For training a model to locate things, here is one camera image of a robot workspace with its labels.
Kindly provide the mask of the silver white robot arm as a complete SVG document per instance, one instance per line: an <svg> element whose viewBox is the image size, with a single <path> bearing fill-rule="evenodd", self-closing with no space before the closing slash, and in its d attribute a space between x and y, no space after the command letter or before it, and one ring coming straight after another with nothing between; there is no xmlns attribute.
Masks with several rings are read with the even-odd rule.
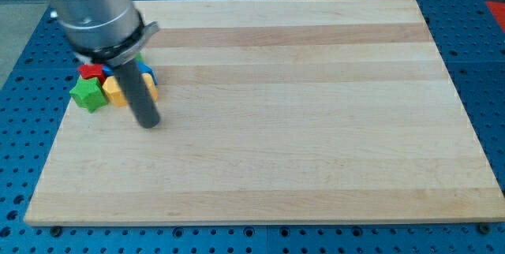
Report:
<svg viewBox="0 0 505 254"><path fill-rule="evenodd" d="M132 61L159 31L145 24L133 0L48 0L77 57L119 67Z"/></svg>

